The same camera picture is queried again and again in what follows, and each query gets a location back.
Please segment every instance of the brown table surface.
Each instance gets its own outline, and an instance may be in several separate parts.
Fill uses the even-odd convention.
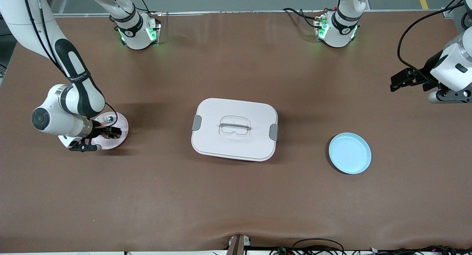
[[[433,105],[421,87],[389,91],[404,68],[401,33],[425,13],[366,13],[356,39],[317,43],[283,13],[169,17],[162,43],[120,45],[107,18],[61,18],[107,101],[128,118],[114,151],[74,153],[31,125],[50,87],[66,83],[18,46],[0,88],[0,252],[164,251],[332,238],[347,249],[472,245],[472,106]],[[441,16],[406,38],[422,64],[457,35]],[[200,155],[190,143],[209,97],[268,103],[280,140],[265,162]],[[327,159],[355,132],[372,163],[344,175]]]

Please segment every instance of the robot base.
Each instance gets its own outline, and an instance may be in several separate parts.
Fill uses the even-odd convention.
[[[96,117],[95,120],[104,126],[112,124],[113,122],[106,122],[106,117],[113,117],[113,121],[117,119],[115,117],[115,112],[106,112]],[[121,136],[118,139],[105,139],[102,136],[98,136],[91,140],[91,144],[99,144],[102,150],[113,149],[120,146],[128,135],[128,120],[126,120],[124,115],[118,113],[118,121],[113,125],[113,127],[121,129]]]
[[[147,23],[145,24],[146,27],[143,26],[134,38],[125,38],[125,35],[123,35],[121,30],[118,28],[117,31],[120,34],[121,43],[134,50],[145,49],[150,45],[159,45],[161,27],[160,21],[156,21],[155,18],[150,17],[145,13],[139,14],[141,17],[143,17],[143,20],[147,21]]]
[[[342,48],[354,39],[358,26],[347,35],[340,34],[339,30],[336,29],[332,23],[333,13],[334,11],[329,11],[322,14],[319,21],[314,21],[314,25],[321,27],[321,29],[315,28],[315,35],[318,42],[325,42],[327,45],[334,48]]]

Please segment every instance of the plate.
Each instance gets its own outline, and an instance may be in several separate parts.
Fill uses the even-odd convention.
[[[340,171],[359,174],[371,164],[372,154],[369,144],[361,136],[344,132],[336,135],[330,142],[329,158]]]

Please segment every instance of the brown leather mat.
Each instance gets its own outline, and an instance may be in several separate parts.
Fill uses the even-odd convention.
[[[61,18],[107,101],[129,121],[114,151],[69,152],[31,125],[66,83],[17,47],[0,88],[0,251],[200,250],[235,233],[253,245],[332,238],[347,249],[472,245],[472,106],[433,105],[421,87],[389,91],[396,45],[425,13],[366,13],[346,48],[317,43],[302,18],[208,14],[164,19],[162,43],[120,45],[107,18]],[[412,30],[421,66],[457,35],[452,20]],[[192,119],[209,97],[268,103],[280,140],[263,163],[197,154]],[[372,163],[349,176],[326,157],[341,132]]]

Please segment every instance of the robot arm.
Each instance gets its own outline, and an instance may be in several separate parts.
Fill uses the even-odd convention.
[[[110,13],[118,25],[121,39],[132,49],[144,49],[157,43],[160,22],[136,10],[131,0],[94,0]]]
[[[322,15],[322,21],[317,22],[321,29],[316,30],[318,39],[334,48],[347,45],[357,29],[357,23],[364,13],[366,3],[362,0],[339,0],[334,11]]]
[[[467,13],[472,15],[464,0]],[[428,95],[431,103],[472,103],[472,28],[447,43],[443,50],[430,57],[417,72],[406,68],[391,77],[391,91],[415,85],[423,85],[423,91],[438,90]]]
[[[46,0],[27,0],[27,3],[28,6],[25,0],[0,0],[1,13],[11,33],[25,48],[47,58],[48,54],[52,55],[56,59],[64,75],[72,83],[60,96],[61,107],[66,112],[84,117],[98,115],[105,107],[103,94],[93,82],[77,49],[60,30]],[[36,23],[44,48],[36,35],[28,10]],[[41,10],[45,25],[42,24]]]
[[[34,127],[58,135],[71,151],[99,150],[99,146],[85,143],[85,139],[90,141],[99,135],[118,138],[119,129],[103,127],[90,119],[102,112],[105,99],[78,51],[57,25],[46,0],[0,0],[0,7],[17,41],[50,58],[72,83],[55,85],[49,90],[46,100],[32,113]]]

